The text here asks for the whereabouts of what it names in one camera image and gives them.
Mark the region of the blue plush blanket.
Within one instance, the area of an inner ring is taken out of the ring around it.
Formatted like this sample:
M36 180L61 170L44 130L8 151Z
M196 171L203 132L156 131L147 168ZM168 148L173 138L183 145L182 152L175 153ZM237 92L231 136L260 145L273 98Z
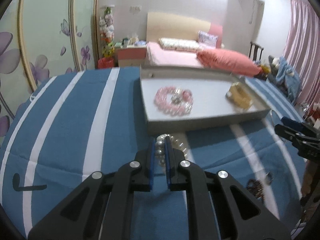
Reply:
M282 56L279 58L278 64L279 67L276 75L276 83L285 85L287 90L287 99L295 105L302 91L302 83L299 74Z

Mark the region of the gold wristwatch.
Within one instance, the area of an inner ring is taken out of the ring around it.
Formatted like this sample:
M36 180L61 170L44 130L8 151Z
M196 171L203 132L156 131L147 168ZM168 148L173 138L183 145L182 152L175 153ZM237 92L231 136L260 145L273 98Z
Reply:
M252 97L246 92L244 85L239 82L232 83L226 93L226 98L236 107L248 110L252 104Z

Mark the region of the pink curtain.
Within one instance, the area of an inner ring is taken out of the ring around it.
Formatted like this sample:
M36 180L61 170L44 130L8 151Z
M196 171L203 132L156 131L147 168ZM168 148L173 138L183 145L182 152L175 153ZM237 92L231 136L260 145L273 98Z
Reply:
M319 102L319 18L313 7L291 0L291 20L284 57L300 76L298 102L310 106Z

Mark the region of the dark wooden chair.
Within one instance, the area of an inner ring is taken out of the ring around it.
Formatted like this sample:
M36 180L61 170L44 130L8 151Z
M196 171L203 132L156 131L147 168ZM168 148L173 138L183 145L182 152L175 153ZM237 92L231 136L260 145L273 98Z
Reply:
M260 61L262 58L263 51L264 48L262 46L251 41L248 57L253 61Z

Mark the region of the blue white striped cloth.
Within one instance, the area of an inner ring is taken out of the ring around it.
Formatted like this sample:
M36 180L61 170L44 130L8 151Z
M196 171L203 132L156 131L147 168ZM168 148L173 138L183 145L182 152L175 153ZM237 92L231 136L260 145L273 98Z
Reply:
M263 181L264 203L288 229L301 214L305 162L266 118L186 133L191 161L239 183ZM139 69L52 77L21 105L1 145L1 205L18 232L31 227L94 171L115 172L147 148Z

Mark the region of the folded salmon duvet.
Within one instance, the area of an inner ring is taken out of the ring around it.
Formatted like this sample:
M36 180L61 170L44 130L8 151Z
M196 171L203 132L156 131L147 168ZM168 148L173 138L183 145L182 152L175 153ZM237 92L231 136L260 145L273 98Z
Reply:
M204 48L199 50L196 56L206 68L224 70L249 77L263 72L262 68L246 55L233 50Z

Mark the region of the purple patterned pillow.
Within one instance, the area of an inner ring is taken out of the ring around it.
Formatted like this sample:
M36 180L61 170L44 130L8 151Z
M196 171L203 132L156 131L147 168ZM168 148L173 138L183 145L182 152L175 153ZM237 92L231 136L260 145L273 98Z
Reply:
M198 31L197 42L216 48L218 38L219 37L217 35L209 34L204 31Z

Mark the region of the grey cardboard tray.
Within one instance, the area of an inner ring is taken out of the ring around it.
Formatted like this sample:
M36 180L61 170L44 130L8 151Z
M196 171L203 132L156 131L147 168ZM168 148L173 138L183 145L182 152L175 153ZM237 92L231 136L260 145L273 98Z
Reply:
M179 133L263 119L270 106L246 83L244 77L219 70L182 66L141 66L140 88L150 135ZM226 98L232 83L244 85L252 97L248 110L236 107ZM188 89L193 107L187 115L165 114L155 105L157 90L164 87Z

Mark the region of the white floral pillow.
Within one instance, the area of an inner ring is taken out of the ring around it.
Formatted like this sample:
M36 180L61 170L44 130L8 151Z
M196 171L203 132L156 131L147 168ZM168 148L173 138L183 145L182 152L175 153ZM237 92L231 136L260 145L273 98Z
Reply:
M184 51L196 53L202 50L202 46L195 40L183 40L176 38L160 38L159 44L164 50Z

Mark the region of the pink bed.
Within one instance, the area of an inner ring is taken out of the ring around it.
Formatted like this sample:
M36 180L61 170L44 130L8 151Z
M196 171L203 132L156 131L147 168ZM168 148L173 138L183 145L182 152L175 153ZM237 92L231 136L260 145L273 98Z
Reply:
M204 68L203 64L197 59L196 53L164 50L156 42L149 42L147 44L144 64L149 66Z

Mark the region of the red waste bin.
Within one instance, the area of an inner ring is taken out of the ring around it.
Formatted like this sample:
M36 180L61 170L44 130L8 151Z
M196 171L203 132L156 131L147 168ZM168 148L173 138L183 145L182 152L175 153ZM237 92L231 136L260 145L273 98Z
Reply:
M113 57L103 57L98 61L98 69L107 69L114 67L114 58Z

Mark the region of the pink beige nightstand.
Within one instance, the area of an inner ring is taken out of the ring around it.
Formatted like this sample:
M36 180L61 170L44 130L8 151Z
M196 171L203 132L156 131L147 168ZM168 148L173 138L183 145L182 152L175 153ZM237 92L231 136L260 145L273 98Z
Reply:
M119 67L135 67L144 63L146 46L128 46L116 50Z

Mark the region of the beige pink headboard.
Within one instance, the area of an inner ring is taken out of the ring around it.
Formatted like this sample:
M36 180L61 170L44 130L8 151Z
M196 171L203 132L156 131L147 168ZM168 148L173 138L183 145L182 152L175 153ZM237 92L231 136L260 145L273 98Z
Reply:
M158 42L160 38L197 40L198 31L218 36L217 48L221 48L223 27L192 17L164 12L148 12L146 41Z

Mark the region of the floral sliding wardrobe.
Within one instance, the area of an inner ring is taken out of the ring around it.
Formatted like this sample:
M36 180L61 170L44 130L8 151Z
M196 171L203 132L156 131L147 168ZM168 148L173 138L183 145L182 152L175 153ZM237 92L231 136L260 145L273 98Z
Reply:
M1 18L1 137L52 76L94 69L97 0L12 0Z

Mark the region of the wall power socket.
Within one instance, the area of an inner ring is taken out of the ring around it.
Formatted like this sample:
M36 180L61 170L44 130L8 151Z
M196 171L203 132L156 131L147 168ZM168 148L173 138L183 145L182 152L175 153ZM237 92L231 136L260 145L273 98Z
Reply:
M136 11L141 11L141 9L142 9L141 6L132 6L132 7L130 8L130 10L131 10L131 11L134 11L134 12L136 12Z

